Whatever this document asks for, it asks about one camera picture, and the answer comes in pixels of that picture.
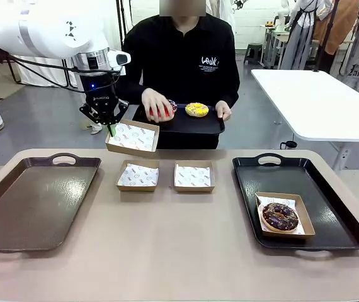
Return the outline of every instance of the brown tray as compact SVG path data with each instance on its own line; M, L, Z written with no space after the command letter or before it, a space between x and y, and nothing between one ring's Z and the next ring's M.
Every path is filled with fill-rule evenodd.
M57 157L75 163L55 163ZM62 244L100 163L73 154L19 162L0 182L0 252L52 250Z

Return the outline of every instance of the beige table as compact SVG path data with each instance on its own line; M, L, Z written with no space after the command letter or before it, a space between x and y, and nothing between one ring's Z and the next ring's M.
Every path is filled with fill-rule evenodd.
M130 157L106 150L28 150L0 171L0 180L22 158L61 151L100 157L100 170L63 246L0 254L0 299L359 300L359 252L277 251L256 243L231 160L264 150L162 152L154 194L120 193L116 173ZM320 156L276 153L311 159L359 221L359 202ZM174 159L214 160L214 192L175 193Z

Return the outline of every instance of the black tray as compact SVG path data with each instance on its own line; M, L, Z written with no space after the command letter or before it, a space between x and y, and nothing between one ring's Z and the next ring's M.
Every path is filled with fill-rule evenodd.
M54 163L71 157L74 163ZM66 238L101 159L20 161L0 182L0 252L52 250Z
M276 157L281 163L260 164L263 157ZM359 250L359 222L309 159L262 154L233 159L233 164L255 237L262 246L308 251ZM308 240L263 236L255 192L300 195L316 236Z
M186 114L185 104L177 104L178 109L171 121L164 123L149 122L143 107L139 107L134 116L134 121L151 123L160 126L160 132L192 133L218 135L225 130L222 118L217 117L215 108L209 107L209 114L204 118L193 118Z

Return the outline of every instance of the mannequin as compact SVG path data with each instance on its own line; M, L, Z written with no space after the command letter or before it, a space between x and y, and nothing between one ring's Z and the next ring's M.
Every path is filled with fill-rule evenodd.
M286 16L290 13L290 8L288 7L288 0L281 0L282 8L279 10L279 20L276 24L276 31L285 31Z
M304 69L311 52L316 19L325 18L332 5L332 0L297 0L290 13L290 36L281 69ZM326 9L317 15L324 6Z

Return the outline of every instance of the cable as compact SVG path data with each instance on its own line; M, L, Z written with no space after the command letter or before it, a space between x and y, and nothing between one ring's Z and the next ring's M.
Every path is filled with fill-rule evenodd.
M87 92L92 92L92 91L96 91L96 90L99 90L99 89L111 87L111 86L115 85L115 84L118 82L118 80L119 80L119 78L120 78L120 76L121 76L121 71L122 71L122 67L121 67L121 70L119 71L119 74L118 74L118 78L117 78L115 81L113 81L111 84L109 84L109 85L102 86L102 87L98 87L98 88L95 88L95 89L92 89L92 90L81 91L81 90L72 89L72 88L68 88L68 87L62 86L62 85L60 85L60 84L58 84L58 83L56 83L56 82L54 82L54 81L48 79L47 77L45 77L45 76L39 74L39 73L36 72L35 70L33 70L33 69L27 67L26 65L22 64L22 63L19 62L19 61L15 61L15 63L18 64L18 65L20 65L20 66L22 66L22 67L24 67L25 69L29 70L30 72L36 74L37 76L41 77L42 79L48 81L49 83L52 83L53 85L55 85L55 86L57 86L57 87L59 87L59 88L63 88L63 89L66 89L66 90L69 90L69 91L73 91L73 92L78 92L78 93L87 93Z
M282 142L280 144L280 147L279 147L280 150L283 150L282 149L283 145L285 146L285 150L287 148L289 148L289 149L296 149L297 148L297 143L294 141L294 133L293 133L293 139L292 140L288 140L287 142Z
M48 68L55 68L55 69L62 69L62 70L72 71L72 72L79 72L81 74L94 74L94 73L97 73L97 72L106 72L106 73L109 73L109 74L115 74L116 75L118 73L115 70L108 70L108 69L81 70L81 69L78 69L77 67L69 68L69 67L63 67L63 66L55 66L55 65L43 64L43 63L38 63L38 62L32 62L32 61L29 61L29 60L24 60L24 59L15 57L14 55L8 55L8 57L11 60L23 62L23 63L26 63L26 64L31 64L31 65L41 66L41 67L48 67Z

